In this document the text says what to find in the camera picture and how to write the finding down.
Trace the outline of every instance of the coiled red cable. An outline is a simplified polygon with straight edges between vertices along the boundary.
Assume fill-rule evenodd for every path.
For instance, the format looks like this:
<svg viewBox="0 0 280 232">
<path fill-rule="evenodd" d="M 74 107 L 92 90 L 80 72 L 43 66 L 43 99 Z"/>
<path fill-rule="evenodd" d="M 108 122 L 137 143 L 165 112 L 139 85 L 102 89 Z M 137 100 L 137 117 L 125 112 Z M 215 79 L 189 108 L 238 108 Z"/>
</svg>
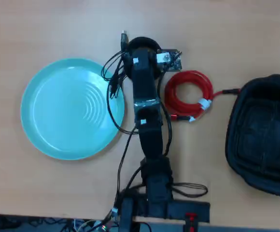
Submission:
<svg viewBox="0 0 280 232">
<path fill-rule="evenodd" d="M 173 113 L 171 118 L 176 120 L 178 116 L 192 116 L 194 119 L 203 114 L 204 110 L 200 103 L 187 104 L 178 99 L 176 88 L 184 83 L 197 85 L 203 93 L 203 98 L 212 101 L 216 96 L 223 94 L 223 91 L 213 93 L 213 85 L 209 78 L 198 71 L 184 71 L 175 74 L 166 84 L 165 105 Z"/>
</svg>

